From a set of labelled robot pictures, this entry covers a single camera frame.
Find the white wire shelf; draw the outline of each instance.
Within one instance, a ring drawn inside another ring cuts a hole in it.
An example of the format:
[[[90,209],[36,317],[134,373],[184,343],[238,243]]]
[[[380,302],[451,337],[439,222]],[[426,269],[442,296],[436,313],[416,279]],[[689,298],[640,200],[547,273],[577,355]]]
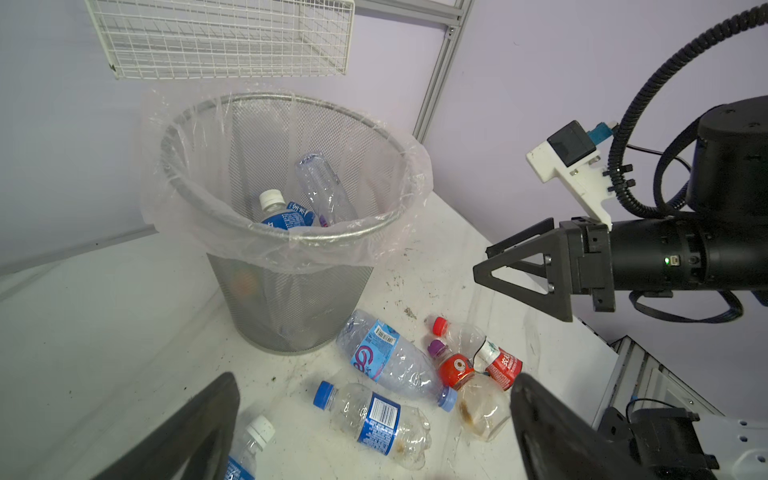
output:
[[[354,0],[85,0],[118,78],[345,74]]]

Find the red bottle cap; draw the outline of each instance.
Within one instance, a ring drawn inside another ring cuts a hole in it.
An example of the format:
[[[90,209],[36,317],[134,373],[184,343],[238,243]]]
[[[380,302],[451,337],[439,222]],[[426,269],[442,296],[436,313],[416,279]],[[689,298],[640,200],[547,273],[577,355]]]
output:
[[[441,316],[437,317],[435,319],[435,325],[432,325],[432,333],[434,333],[437,336],[443,336],[445,334],[445,331],[448,329],[448,320],[442,318]]]

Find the white table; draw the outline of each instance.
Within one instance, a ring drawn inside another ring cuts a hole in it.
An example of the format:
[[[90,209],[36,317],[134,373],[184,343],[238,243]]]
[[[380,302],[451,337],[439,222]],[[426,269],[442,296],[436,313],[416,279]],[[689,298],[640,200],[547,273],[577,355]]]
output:
[[[422,347],[430,314],[475,323],[591,422],[616,354],[578,321],[476,285],[472,266],[488,241],[436,195],[416,229],[404,253],[374,269],[359,307]],[[303,356],[254,348],[234,329],[205,254],[162,234],[0,278],[0,328],[9,478],[89,478],[225,371],[237,378],[241,409],[253,403],[276,427],[257,478],[525,477],[513,425],[475,442],[455,412],[381,389],[431,421],[426,467],[405,470],[342,437],[312,405],[322,379],[362,381],[336,347]]]

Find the water bottle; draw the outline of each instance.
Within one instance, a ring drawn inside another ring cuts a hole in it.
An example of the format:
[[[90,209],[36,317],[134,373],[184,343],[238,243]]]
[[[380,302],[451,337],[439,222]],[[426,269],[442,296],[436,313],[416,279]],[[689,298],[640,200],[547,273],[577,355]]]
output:
[[[391,326],[355,310],[336,337],[349,363],[374,382],[411,399],[427,399],[450,412],[456,392],[443,386],[429,357]]]
[[[478,327],[469,323],[450,323],[439,316],[432,333],[442,338],[456,353],[466,356],[475,371],[485,370],[504,390],[509,389],[523,368],[523,362],[489,341]]]
[[[286,207],[280,190],[265,190],[259,195],[259,203],[261,210],[266,214],[266,219],[261,222],[265,225],[283,230],[306,226],[304,216],[300,212]]]
[[[322,227],[356,220],[341,180],[321,154],[309,154],[296,164],[296,176]]]
[[[419,409],[399,405],[359,383],[337,389],[320,383],[315,406],[331,414],[331,424],[358,442],[409,470],[424,466],[432,444],[429,421]]]
[[[251,421],[252,418],[250,410],[246,410],[235,423],[224,480],[253,480],[256,475],[256,454],[263,451],[275,435],[275,428],[264,415]]]
[[[458,390],[458,413],[466,429],[490,442],[510,419],[509,398],[489,376],[476,373],[466,356],[440,340],[429,344],[429,355],[439,366],[441,380]]]

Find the white mounting bracket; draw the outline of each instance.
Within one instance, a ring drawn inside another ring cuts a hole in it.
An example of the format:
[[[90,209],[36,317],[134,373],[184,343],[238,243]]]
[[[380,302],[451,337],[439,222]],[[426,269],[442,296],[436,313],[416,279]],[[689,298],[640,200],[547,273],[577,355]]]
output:
[[[768,422],[701,415],[694,422],[701,449],[715,455],[719,480],[757,480],[768,477]]]
[[[600,151],[595,150],[570,167],[566,167],[548,141],[529,151],[525,155],[528,163],[541,179],[542,183],[559,177],[563,185],[571,192],[582,208],[595,220],[605,223],[610,230],[613,227],[611,215],[602,206],[609,198],[616,196],[609,192],[611,178],[604,176],[607,169],[596,165],[600,161]]]

